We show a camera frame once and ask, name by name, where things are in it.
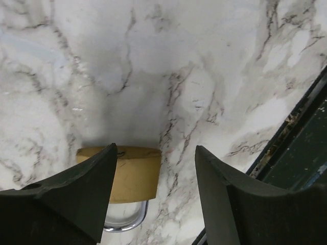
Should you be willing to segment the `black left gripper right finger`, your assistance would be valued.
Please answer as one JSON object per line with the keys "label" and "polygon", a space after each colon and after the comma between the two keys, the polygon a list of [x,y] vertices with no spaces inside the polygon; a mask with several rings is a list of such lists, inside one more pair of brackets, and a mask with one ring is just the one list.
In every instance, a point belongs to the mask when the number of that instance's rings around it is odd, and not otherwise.
{"label": "black left gripper right finger", "polygon": [[326,184],[278,188],[197,146],[195,167],[208,244],[326,244]]}

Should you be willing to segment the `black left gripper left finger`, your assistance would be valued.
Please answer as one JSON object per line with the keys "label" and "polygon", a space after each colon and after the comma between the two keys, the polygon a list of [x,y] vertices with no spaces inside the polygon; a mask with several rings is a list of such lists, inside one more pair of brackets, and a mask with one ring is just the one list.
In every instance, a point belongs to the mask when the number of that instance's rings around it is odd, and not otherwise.
{"label": "black left gripper left finger", "polygon": [[116,163],[113,143],[47,179],[1,191],[1,244],[98,244]]}

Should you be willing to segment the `brass padlock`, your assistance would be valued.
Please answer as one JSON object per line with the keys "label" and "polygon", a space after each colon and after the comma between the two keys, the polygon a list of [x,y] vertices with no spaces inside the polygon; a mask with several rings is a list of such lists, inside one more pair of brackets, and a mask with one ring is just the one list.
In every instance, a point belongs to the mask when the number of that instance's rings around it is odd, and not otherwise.
{"label": "brass padlock", "polygon": [[146,218],[149,201],[156,198],[161,150],[139,146],[118,146],[117,165],[110,194],[110,204],[140,203],[128,220],[110,222],[103,230],[121,233],[138,227]]}

